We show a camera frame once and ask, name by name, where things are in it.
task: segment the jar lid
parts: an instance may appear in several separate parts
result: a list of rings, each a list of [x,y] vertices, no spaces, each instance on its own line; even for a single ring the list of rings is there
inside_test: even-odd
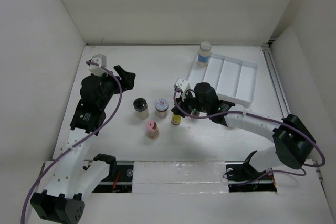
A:
[[[208,41],[202,42],[201,45],[200,45],[200,49],[202,51],[210,51],[211,44]]]
[[[153,133],[153,132],[156,131],[156,129],[158,128],[157,126],[158,126],[158,125],[157,125],[156,122],[153,121],[153,120],[149,120],[149,121],[147,122],[147,124],[146,124],[147,131],[148,131],[148,132],[151,132],[151,133]]]
[[[142,112],[147,109],[147,102],[143,98],[136,98],[133,102],[133,106],[136,111]]]
[[[155,108],[158,111],[166,111],[168,109],[168,106],[168,101],[163,98],[157,99],[155,103]]]

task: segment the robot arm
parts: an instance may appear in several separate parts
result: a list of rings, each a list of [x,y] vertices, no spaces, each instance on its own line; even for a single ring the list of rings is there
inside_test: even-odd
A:
[[[106,66],[106,56],[92,57],[94,63]],[[135,73],[128,73],[120,66],[114,69],[119,74],[122,91],[134,87]],[[84,210],[84,200],[107,176],[114,176],[117,170],[115,157],[99,154],[91,166],[81,175],[84,158],[95,141],[87,139],[75,148],[76,143],[90,133],[99,130],[104,123],[104,112],[114,94],[119,94],[117,81],[103,69],[90,65],[92,74],[82,81],[81,99],[70,123],[70,133],[64,150],[67,153],[58,163],[55,173],[42,193],[34,193],[31,205],[41,219],[63,224],[77,224]]]
[[[295,132],[277,123],[265,122],[256,114],[253,117],[248,116],[246,113],[249,111],[242,106],[220,100],[209,83],[198,83],[194,90],[191,90],[186,80],[178,79],[174,87],[181,93],[181,96],[176,99],[179,108],[175,106],[172,109],[175,115],[185,117],[185,113],[191,115],[193,111],[204,112],[214,123],[250,131],[274,143],[274,146],[269,149],[250,153],[240,167],[236,167],[230,174],[230,179],[233,181],[255,179],[265,170],[282,164],[292,169],[300,169],[313,150],[313,145]],[[211,117],[221,112],[223,112],[222,115]],[[297,116],[290,114],[277,121],[298,129],[315,143],[314,138]]]

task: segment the blue label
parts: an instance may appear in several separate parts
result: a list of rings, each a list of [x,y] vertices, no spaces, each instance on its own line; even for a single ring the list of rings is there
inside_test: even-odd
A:
[[[204,57],[204,56],[198,54],[198,61],[201,62],[201,63],[207,63],[208,60],[209,60],[209,57],[210,57],[210,56],[205,56],[205,57]]]

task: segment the pink lid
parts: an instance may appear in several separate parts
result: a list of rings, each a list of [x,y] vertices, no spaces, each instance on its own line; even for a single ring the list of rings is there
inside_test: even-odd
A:
[[[153,120],[149,120],[147,122],[146,126],[147,126],[147,131],[148,132],[155,132],[158,129],[158,127],[156,125],[156,122],[153,121]]]

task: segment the black lid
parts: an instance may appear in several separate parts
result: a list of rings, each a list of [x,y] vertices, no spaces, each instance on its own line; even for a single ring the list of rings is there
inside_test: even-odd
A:
[[[143,98],[136,98],[133,102],[133,106],[136,111],[141,112],[147,109],[147,102]]]

